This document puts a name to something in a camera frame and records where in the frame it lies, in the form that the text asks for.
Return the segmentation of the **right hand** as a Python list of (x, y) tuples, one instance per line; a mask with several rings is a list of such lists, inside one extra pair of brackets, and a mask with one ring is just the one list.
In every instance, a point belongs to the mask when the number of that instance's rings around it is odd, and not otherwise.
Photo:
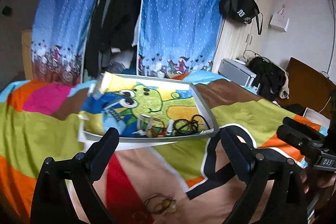
[(315, 209), (325, 206), (335, 192), (335, 172), (306, 168), (300, 173), (300, 177), (307, 197), (315, 197), (319, 193)]

